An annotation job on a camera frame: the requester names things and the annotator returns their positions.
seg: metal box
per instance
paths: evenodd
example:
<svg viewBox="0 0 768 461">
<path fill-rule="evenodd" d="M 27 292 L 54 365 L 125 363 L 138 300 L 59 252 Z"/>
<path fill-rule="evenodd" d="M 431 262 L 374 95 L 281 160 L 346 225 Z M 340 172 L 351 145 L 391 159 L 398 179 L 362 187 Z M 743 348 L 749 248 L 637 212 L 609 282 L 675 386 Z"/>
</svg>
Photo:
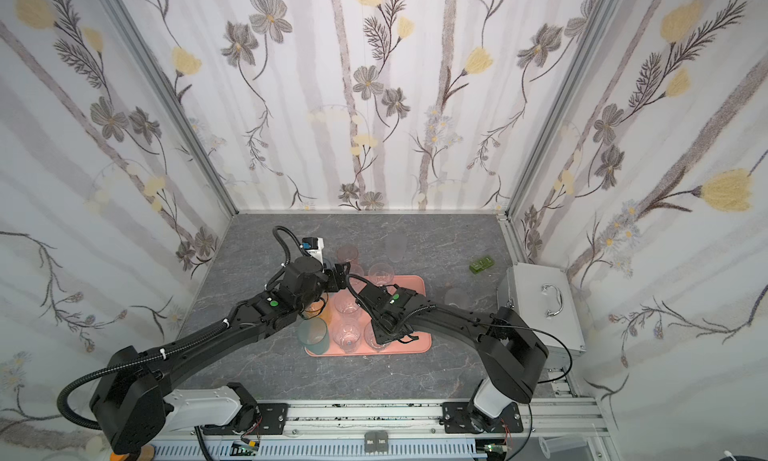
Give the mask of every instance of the metal box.
<svg viewBox="0 0 768 461">
<path fill-rule="evenodd" d="M 514 264 L 507 268 L 496 298 L 499 307 L 512 307 L 529 327 L 557 336 L 571 351 L 574 362 L 584 353 L 584 335 L 576 316 L 571 286 L 562 270 L 537 264 Z M 544 367 L 567 368 L 568 355 L 560 343 L 544 334 L 536 335 L 549 350 Z"/>
</svg>

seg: wallpaper wall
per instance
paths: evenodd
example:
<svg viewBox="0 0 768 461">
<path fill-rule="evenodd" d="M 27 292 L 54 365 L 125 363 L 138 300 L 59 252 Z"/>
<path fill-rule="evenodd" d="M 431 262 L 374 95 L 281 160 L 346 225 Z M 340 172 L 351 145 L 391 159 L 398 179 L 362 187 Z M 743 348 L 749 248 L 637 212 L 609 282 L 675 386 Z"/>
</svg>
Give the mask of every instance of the wallpaper wall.
<svg viewBox="0 0 768 461">
<path fill-rule="evenodd" d="M 59 390 L 175 338 L 229 217 L 98 0 L 0 0 L 0 39 L 0 458 L 92 458 Z"/>
<path fill-rule="evenodd" d="M 624 0 L 515 213 L 624 459 L 765 458 L 768 0 Z"/>
<path fill-rule="evenodd" d="M 506 208 L 597 0 L 123 0 L 240 209 Z"/>
</svg>

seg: table surface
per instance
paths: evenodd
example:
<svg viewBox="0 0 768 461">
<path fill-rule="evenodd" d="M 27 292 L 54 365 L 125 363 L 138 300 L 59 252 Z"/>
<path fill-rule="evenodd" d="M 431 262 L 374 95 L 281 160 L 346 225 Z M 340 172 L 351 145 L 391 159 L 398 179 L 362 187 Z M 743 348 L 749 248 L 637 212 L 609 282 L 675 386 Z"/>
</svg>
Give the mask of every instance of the table surface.
<svg viewBox="0 0 768 461">
<path fill-rule="evenodd" d="M 496 311 L 496 287 L 512 263 L 493 215 L 238 215 L 181 336 L 221 319 L 233 303 L 264 290 L 283 261 L 283 250 L 272 236 L 275 225 L 288 227 L 299 239 L 322 237 L 324 253 L 334 257 L 339 246 L 356 245 L 366 272 L 385 262 L 396 274 L 421 276 L 433 301 L 442 302 L 448 289 L 459 288 L 470 295 L 468 309 L 473 311 Z M 408 237 L 406 256 L 397 263 L 386 256 L 384 240 L 389 233 Z M 472 274 L 469 263 L 485 255 L 496 264 Z M 471 397 L 485 377 L 474 350 L 439 333 L 432 335 L 426 353 L 311 357 L 296 340 L 297 324 L 216 361 L 182 388 L 236 381 L 256 399 L 445 399 Z M 542 384 L 534 396 L 554 394 Z"/>
</svg>

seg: pink tray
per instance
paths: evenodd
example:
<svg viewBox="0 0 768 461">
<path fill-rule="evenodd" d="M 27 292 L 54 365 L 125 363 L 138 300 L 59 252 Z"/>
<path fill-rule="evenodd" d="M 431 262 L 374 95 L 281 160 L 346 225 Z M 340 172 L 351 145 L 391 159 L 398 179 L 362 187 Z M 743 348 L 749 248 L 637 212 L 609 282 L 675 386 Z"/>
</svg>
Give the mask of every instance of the pink tray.
<svg viewBox="0 0 768 461">
<path fill-rule="evenodd" d="M 406 276 L 395 276 L 395 280 L 392 283 L 397 283 L 398 285 L 402 287 L 407 287 L 408 289 L 412 289 L 420 294 L 426 294 L 425 293 L 425 287 L 424 287 L 424 280 L 421 276 L 413 276 L 413 275 L 406 275 Z M 333 307 L 334 300 L 336 300 L 336 297 L 352 297 L 352 294 L 347 291 L 340 291 L 333 296 L 331 296 L 331 299 L 328 301 L 328 305 L 326 306 L 326 309 L 323 310 L 322 315 L 320 316 L 323 320 L 327 320 L 328 316 L 326 314 L 326 311 L 328 314 L 330 314 L 330 322 L 328 324 L 328 330 L 330 331 L 331 326 L 333 325 L 333 322 L 341 316 L 338 311 Z M 365 326 L 367 323 L 371 321 L 371 317 L 368 315 L 368 313 L 364 312 L 362 309 L 360 310 L 360 325 L 365 329 Z M 416 336 L 418 336 L 418 340 L 412 341 L 408 344 L 398 343 L 397 341 L 392 341 L 389 346 L 384 348 L 381 351 L 375 351 L 373 348 L 368 346 L 368 343 L 366 343 L 366 340 L 360 341 L 360 347 L 357 348 L 357 351 L 354 353 L 345 353 L 338 344 L 334 343 L 333 340 L 331 340 L 331 346 L 328 348 L 328 351 L 326 351 L 324 354 L 312 354 L 309 351 L 306 351 L 307 354 L 313 357 L 323 357 L 323 356 L 369 356 L 372 354 L 407 354 L 407 353 L 424 353 L 426 352 L 431 346 L 432 346 L 432 336 L 429 335 L 429 333 L 423 333 L 421 331 L 414 332 Z"/>
</svg>

